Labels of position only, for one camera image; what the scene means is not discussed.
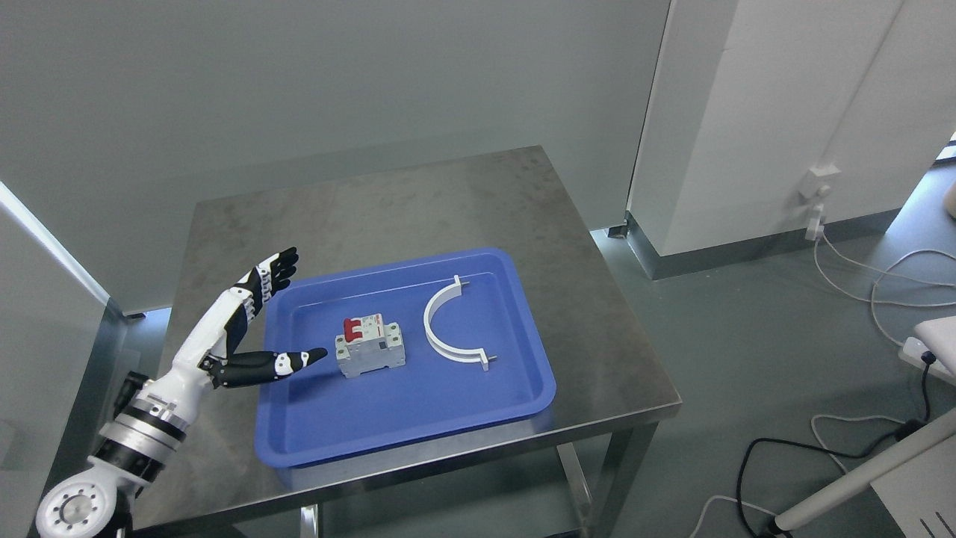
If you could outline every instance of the grey circuit breaker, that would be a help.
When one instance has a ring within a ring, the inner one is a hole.
[[[347,318],[336,337],[336,363],[346,378],[405,364],[405,345],[399,324],[386,325],[381,314]]]

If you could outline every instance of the grey floor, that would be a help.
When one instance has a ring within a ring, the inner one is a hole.
[[[931,170],[886,235],[841,242],[845,255],[886,266],[912,250],[956,253],[956,222],[942,210],[956,166]],[[615,529],[616,537],[687,536],[704,501],[732,495],[737,467],[754,437],[813,443],[809,419],[818,413],[922,414],[920,372],[900,361],[877,332],[868,306],[840,296],[817,274],[811,250],[701,273],[651,281],[625,241],[595,233],[624,295],[644,324],[684,406],[659,428]],[[821,249],[824,269],[841,285],[868,293],[872,276]],[[902,270],[956,280],[956,262],[933,256]],[[887,282],[881,296],[956,301],[945,293]],[[899,339],[923,319],[956,308],[879,309]],[[934,416],[956,405],[956,389],[931,379]],[[825,424],[837,449],[858,450],[885,424]],[[594,473],[606,438],[580,443]],[[751,459],[745,499],[780,511],[838,476],[827,458],[788,447],[763,446]],[[325,505],[330,536],[544,536],[574,525],[563,475],[544,451],[369,492]],[[766,517],[749,512],[755,525]],[[236,526],[249,538],[295,536],[297,514]],[[747,536],[729,503],[715,504],[699,537]],[[799,530],[798,538],[902,536],[876,494],[867,491]]]

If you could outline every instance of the white pipe clamp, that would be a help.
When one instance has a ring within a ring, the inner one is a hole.
[[[495,356],[492,355],[488,357],[483,347],[461,349],[460,347],[449,346],[445,342],[442,342],[439,337],[435,336],[435,332],[431,330],[431,319],[435,316],[435,312],[448,301],[456,297],[461,297],[462,286],[465,284],[467,284],[467,282],[462,282],[458,278],[458,275],[455,275],[455,282],[442,288],[428,301],[428,305],[424,308],[424,334],[425,337],[428,338],[428,343],[435,348],[435,351],[438,351],[438,354],[446,359],[459,363],[481,363],[482,370],[488,371],[488,361],[494,359]]]

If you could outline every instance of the stainless steel table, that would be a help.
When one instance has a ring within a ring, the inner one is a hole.
[[[259,259],[297,246],[297,278],[483,246],[518,269],[557,381],[531,418],[298,471],[287,488],[255,456],[256,389],[217,390],[179,454],[137,502],[137,535],[169,536],[302,509],[532,450],[555,447],[581,534],[614,526],[658,421],[681,405],[641,325],[541,147],[318,182],[197,205],[160,371],[227,286]],[[240,350],[261,348],[252,324]],[[597,484],[570,444],[612,433]]]

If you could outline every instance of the white wall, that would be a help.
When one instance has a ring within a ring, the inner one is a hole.
[[[0,534],[24,536],[73,407],[103,303],[0,206]]]
[[[709,64],[670,62],[674,73],[659,73],[631,192],[659,254],[806,226],[796,188],[821,158],[844,172],[830,221],[902,206],[956,126],[956,64],[940,54],[956,46],[956,4],[907,0],[890,26],[900,0],[740,0],[716,61],[726,19],[678,18],[696,4],[676,0],[662,62],[696,47]],[[696,87],[697,106],[672,120],[682,100],[666,90],[678,77]],[[682,144],[671,147],[655,124],[680,129]]]
[[[7,3],[0,180],[126,310],[172,302],[209,197],[541,144],[619,224],[667,6]]]

